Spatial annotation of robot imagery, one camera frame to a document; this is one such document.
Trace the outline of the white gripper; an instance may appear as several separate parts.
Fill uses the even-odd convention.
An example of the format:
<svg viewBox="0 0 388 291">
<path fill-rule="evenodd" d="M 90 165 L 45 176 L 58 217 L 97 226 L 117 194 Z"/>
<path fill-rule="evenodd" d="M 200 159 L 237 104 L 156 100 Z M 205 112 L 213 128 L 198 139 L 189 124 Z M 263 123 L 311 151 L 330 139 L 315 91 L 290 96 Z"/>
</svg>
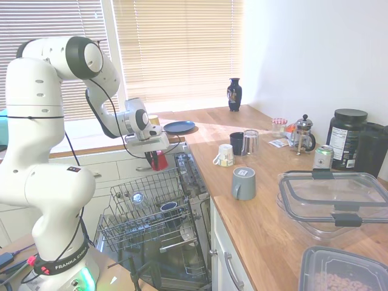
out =
<svg viewBox="0 0 388 291">
<path fill-rule="evenodd" d="M 127 143 L 127 148 L 131 153 L 144 153 L 145 158 L 149 165 L 153 163 L 158 163 L 158 150 L 166 150 L 169 146 L 169 139 L 165 133 L 160 135 L 150 137 L 146 140 L 139 140 L 135 135 L 126 136 L 125 141 Z"/>
</svg>

